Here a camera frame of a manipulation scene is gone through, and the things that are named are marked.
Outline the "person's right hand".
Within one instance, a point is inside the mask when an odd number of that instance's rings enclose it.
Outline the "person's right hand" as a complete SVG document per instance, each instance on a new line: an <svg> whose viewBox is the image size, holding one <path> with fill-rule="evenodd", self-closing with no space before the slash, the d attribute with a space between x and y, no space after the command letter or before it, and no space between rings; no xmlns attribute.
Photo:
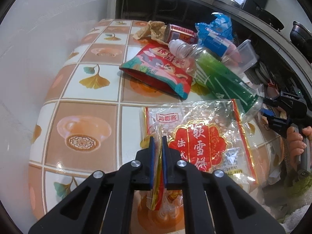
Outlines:
<svg viewBox="0 0 312 234"><path fill-rule="evenodd" d="M296 157L304 152L307 144L303 142L303 136L300 133L295 132L295 128L293 126L287 129L287 142L289 146L291 165L293 168L297 168Z"/></svg>

